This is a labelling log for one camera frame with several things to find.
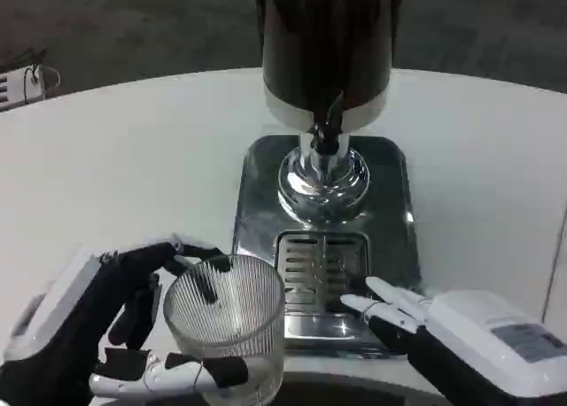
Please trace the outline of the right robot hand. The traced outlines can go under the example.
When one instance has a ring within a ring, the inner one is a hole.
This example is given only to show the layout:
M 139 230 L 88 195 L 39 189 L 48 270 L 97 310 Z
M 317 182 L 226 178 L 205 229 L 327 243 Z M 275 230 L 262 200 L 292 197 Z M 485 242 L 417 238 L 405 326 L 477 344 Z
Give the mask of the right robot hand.
M 566 344 L 502 297 L 452 290 L 431 298 L 366 277 L 370 296 L 341 303 L 453 405 L 564 405 Z

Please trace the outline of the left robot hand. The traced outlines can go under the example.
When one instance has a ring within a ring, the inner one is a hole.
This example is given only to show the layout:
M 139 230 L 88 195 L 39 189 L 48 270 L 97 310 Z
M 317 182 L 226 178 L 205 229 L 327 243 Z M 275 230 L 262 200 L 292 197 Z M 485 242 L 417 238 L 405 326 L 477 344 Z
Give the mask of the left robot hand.
M 206 304 L 217 301 L 195 259 L 221 272 L 231 269 L 217 246 L 177 233 L 126 251 L 78 255 L 14 325 L 1 362 L 2 404 L 148 402 L 249 382 L 241 357 L 160 355 L 144 348 L 159 304 L 160 269 L 188 274 Z

